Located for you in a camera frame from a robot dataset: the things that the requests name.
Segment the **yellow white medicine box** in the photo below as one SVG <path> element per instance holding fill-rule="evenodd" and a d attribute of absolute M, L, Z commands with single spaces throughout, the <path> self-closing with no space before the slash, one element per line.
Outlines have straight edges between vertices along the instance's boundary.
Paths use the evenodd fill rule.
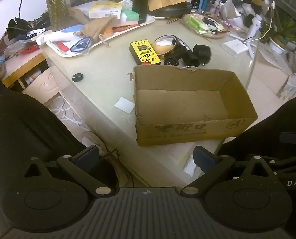
<path fill-rule="evenodd" d="M 104 17 L 115 17 L 120 19 L 122 11 L 121 3 L 114 3 L 110 1 L 94 2 L 91 9 L 89 10 L 89 18 L 104 18 Z"/>

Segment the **white serving tray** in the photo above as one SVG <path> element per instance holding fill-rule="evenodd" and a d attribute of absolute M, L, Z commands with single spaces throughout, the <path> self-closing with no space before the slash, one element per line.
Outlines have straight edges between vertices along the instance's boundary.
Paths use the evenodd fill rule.
<path fill-rule="evenodd" d="M 87 55 L 89 53 L 89 51 L 92 50 L 94 47 L 96 47 L 100 44 L 105 44 L 105 45 L 109 46 L 108 41 L 110 39 L 113 39 L 117 36 L 123 35 L 127 32 L 133 31 L 133 30 L 138 29 L 140 27 L 144 27 L 146 25 L 152 24 L 154 21 L 155 21 L 154 17 L 147 15 L 145 23 L 142 23 L 142 24 L 139 24 L 139 25 L 136 25 L 133 27 L 121 27 L 121 31 L 114 32 L 111 36 L 106 37 L 106 38 L 103 36 L 103 34 L 100 34 L 98 36 L 98 42 L 96 42 L 96 43 L 94 42 L 93 39 L 91 39 L 90 37 L 87 37 L 87 38 L 77 38 L 76 41 L 72 40 L 69 42 L 46 42 L 46 45 L 48 45 L 48 47 L 50 47 L 60 57 L 64 57 L 64 58 L 75 57 L 78 55 Z M 78 50 L 78 51 L 73 52 L 71 50 L 71 48 L 74 45 L 80 44 L 80 42 L 87 43 L 88 44 L 87 47 L 85 47 L 82 50 Z M 58 45 L 59 43 L 62 43 L 64 46 L 66 46 L 68 48 L 68 50 L 64 51 L 61 48 L 59 48 L 59 45 Z"/>

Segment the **glass plate with snacks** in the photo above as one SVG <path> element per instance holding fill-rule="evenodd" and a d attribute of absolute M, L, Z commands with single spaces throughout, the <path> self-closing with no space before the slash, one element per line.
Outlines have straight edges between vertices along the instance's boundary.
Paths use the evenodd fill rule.
<path fill-rule="evenodd" d="M 227 26 L 214 14 L 193 12 L 184 15 L 181 22 L 186 29 L 203 38 L 221 39 L 230 33 Z"/>

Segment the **white power bank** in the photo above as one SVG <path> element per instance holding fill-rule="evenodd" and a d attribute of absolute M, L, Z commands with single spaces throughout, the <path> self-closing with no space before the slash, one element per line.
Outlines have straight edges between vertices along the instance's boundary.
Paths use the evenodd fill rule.
<path fill-rule="evenodd" d="M 248 47 L 238 39 L 224 42 L 221 44 L 221 47 L 234 57 L 248 51 Z"/>

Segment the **amber tape roll with dog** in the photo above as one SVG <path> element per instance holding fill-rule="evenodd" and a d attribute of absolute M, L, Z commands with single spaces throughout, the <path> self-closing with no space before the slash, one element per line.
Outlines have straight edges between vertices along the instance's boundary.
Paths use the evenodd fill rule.
<path fill-rule="evenodd" d="M 173 35 L 164 35 L 157 38 L 152 47 L 159 56 L 170 53 L 177 45 L 177 38 Z"/>

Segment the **glass vase with stems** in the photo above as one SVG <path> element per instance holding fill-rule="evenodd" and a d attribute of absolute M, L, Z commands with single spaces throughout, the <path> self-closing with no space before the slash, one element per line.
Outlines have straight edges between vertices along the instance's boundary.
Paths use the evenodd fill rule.
<path fill-rule="evenodd" d="M 66 0 L 46 0 L 52 31 L 67 27 L 69 13 Z"/>

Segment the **green tissue pack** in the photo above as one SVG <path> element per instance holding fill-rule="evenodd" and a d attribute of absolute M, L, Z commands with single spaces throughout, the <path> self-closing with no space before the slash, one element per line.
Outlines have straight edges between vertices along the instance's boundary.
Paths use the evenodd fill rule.
<path fill-rule="evenodd" d="M 139 23 L 139 14 L 132 10 L 124 10 L 121 12 L 120 25 L 137 25 Z"/>

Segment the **black zip case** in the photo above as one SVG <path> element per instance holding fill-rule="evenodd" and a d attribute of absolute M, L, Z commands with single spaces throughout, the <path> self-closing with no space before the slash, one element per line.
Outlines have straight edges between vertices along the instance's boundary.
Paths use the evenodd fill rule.
<path fill-rule="evenodd" d="M 190 2 L 182 2 L 175 5 L 169 5 L 160 9 L 149 11 L 148 14 L 155 17 L 172 18 L 189 14 L 192 9 Z"/>

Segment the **small black knob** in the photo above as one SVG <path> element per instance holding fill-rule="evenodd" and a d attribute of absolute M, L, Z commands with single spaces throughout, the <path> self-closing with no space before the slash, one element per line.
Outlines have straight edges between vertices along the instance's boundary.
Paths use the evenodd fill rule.
<path fill-rule="evenodd" d="M 171 65 L 171 66 L 178 66 L 179 65 L 179 60 L 176 59 L 175 57 L 167 57 L 164 59 L 164 64 L 165 65 Z"/>

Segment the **red lighter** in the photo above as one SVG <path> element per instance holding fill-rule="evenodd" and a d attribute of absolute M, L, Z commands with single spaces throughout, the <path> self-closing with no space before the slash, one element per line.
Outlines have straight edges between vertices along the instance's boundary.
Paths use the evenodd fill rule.
<path fill-rule="evenodd" d="M 68 48 L 64 43 L 62 42 L 56 42 L 55 43 L 57 48 L 62 52 L 62 53 L 66 53 L 67 51 L 70 50 L 70 48 Z"/>

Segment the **tan drawstring pouch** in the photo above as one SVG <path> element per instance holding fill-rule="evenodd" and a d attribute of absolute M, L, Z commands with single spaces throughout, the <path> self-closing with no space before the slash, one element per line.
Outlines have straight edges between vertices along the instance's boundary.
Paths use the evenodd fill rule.
<path fill-rule="evenodd" d="M 99 42 L 100 41 L 100 34 L 104 34 L 104 31 L 107 29 L 107 27 L 110 25 L 111 20 L 113 17 L 102 17 L 102 18 L 96 18 L 92 20 L 91 22 L 88 22 L 83 26 L 81 29 L 81 33 L 85 37 L 91 37 L 93 41 Z"/>

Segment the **black tape roll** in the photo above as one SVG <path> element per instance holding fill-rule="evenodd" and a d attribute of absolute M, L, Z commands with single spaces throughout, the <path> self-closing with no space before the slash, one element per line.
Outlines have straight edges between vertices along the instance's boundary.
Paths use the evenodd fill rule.
<path fill-rule="evenodd" d="M 182 59 L 185 62 L 188 56 L 187 51 L 191 49 L 182 39 L 179 37 L 176 37 L 176 39 L 177 44 L 173 50 L 172 56 L 177 60 Z"/>

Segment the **brown cardboard box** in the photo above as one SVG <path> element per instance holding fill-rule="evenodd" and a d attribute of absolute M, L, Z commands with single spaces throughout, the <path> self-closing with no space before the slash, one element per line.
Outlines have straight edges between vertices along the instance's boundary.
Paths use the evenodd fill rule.
<path fill-rule="evenodd" d="M 232 71 L 137 65 L 132 78 L 140 146 L 234 137 L 258 118 Z"/>

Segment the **small black round cap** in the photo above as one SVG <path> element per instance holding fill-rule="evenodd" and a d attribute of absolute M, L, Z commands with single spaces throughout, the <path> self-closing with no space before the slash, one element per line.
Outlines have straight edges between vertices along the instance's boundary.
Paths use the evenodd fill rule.
<path fill-rule="evenodd" d="M 81 73 L 76 73 L 76 74 L 74 74 L 74 75 L 72 76 L 71 79 L 72 79 L 73 82 L 77 83 L 77 82 L 82 81 L 83 78 L 84 78 L 83 74 L 81 74 Z"/>

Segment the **yellow adapter box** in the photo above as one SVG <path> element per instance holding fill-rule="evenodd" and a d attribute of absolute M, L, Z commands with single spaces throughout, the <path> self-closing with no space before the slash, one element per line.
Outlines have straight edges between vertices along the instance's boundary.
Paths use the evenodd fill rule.
<path fill-rule="evenodd" d="M 129 51 L 137 65 L 161 64 L 161 59 L 147 39 L 131 42 Z"/>

